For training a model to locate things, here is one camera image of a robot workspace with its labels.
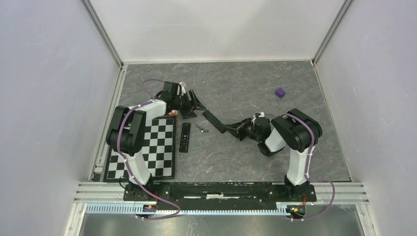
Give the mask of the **black remote with green button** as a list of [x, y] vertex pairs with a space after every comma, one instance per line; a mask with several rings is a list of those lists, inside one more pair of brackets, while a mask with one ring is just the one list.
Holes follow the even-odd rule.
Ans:
[[179, 152], [188, 153], [191, 123], [183, 123], [180, 135]]

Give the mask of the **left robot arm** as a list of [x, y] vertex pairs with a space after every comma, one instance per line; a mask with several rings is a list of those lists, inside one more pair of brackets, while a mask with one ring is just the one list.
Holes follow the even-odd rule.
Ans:
[[143, 159], [142, 147], [148, 121], [178, 111], [183, 118], [195, 118], [195, 110], [206, 110], [193, 90], [180, 83], [164, 82], [163, 89], [142, 104], [117, 106], [106, 134], [106, 143], [122, 156], [131, 182], [137, 184], [135, 193], [142, 200], [154, 196], [154, 186], [149, 184], [151, 173]]

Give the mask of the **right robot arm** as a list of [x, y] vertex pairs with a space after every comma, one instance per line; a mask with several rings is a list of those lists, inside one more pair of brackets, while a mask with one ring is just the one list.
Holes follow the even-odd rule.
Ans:
[[303, 185], [310, 182], [310, 158], [323, 134], [317, 121], [299, 109], [292, 109], [281, 116], [260, 112], [237, 123], [223, 124], [201, 104], [193, 90], [188, 93], [192, 106], [202, 110], [204, 117], [221, 133], [229, 132], [241, 141], [254, 140], [265, 156], [273, 156], [289, 147], [290, 165], [285, 176], [284, 195], [296, 201], [304, 194]]

